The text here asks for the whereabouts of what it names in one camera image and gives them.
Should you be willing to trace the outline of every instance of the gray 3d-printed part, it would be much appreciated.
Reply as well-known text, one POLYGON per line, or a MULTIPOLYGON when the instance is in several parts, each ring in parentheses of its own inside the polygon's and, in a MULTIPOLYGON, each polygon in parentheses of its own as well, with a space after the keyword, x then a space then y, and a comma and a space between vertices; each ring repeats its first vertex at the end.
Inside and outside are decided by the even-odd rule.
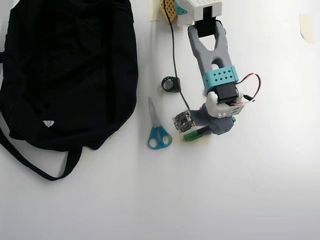
POLYGON ((198 30, 195 25, 188 28, 189 40, 193 55, 198 61, 201 76, 206 72, 212 71, 212 64, 218 65, 220 69, 232 66, 231 58, 228 52, 228 41, 226 31, 220 21, 216 21, 215 29, 215 48, 213 51, 208 50, 200 41, 198 30))
POLYGON ((225 134, 234 126, 232 117, 216 118, 210 116, 205 104, 200 110, 192 110, 191 116, 197 126, 208 126, 212 129, 212 133, 216 135, 225 134))

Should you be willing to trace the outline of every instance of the black ring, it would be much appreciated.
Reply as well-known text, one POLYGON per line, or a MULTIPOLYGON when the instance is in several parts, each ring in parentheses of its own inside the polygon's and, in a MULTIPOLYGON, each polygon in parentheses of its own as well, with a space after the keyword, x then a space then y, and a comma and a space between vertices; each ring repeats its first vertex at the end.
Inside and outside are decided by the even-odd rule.
POLYGON ((180 79, 178 77, 167 76, 162 80, 161 85, 163 90, 165 90, 167 93, 172 93, 172 92, 179 93, 181 91, 180 79), (172 82, 172 87, 169 89, 165 88, 165 84, 167 81, 172 82))

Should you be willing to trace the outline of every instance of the white logo patch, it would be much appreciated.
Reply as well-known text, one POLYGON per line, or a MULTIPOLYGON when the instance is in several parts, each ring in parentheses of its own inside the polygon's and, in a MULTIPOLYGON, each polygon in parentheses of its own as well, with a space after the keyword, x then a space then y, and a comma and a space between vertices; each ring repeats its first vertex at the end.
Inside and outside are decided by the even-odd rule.
POLYGON ((43 121, 43 122, 48 128, 52 127, 52 125, 55 124, 55 121, 43 121))

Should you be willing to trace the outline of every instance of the robotic arm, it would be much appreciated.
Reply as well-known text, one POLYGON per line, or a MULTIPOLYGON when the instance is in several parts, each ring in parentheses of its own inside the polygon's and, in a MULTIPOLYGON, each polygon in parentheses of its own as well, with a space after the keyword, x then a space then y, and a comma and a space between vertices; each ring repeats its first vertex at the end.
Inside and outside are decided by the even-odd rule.
POLYGON ((239 78, 228 52, 226 31, 222 23, 216 20, 216 17, 222 14, 222 2, 175 0, 174 6, 178 25, 192 23, 192 20, 195 22, 189 26, 188 36, 207 94, 202 108, 190 111, 195 124, 206 127, 185 135, 184 139, 193 141, 205 133, 227 133, 234 126, 233 116, 240 114, 244 108, 244 104, 233 103, 241 103, 245 96, 236 84, 239 78), (214 35, 216 40, 213 51, 208 50, 200 41, 200 38, 211 35, 214 35), (214 70, 212 64, 218 65, 219 69, 214 70))

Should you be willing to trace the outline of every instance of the scissor blade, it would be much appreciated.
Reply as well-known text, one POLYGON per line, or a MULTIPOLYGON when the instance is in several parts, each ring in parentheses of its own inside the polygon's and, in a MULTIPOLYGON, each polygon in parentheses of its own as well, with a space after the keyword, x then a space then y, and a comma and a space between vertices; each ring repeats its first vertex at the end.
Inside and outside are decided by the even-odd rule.
POLYGON ((160 122, 159 122, 156 109, 155 109, 154 103, 152 102, 151 97, 149 97, 149 109, 150 109, 150 115, 152 119, 152 127, 156 128, 160 126, 160 122))

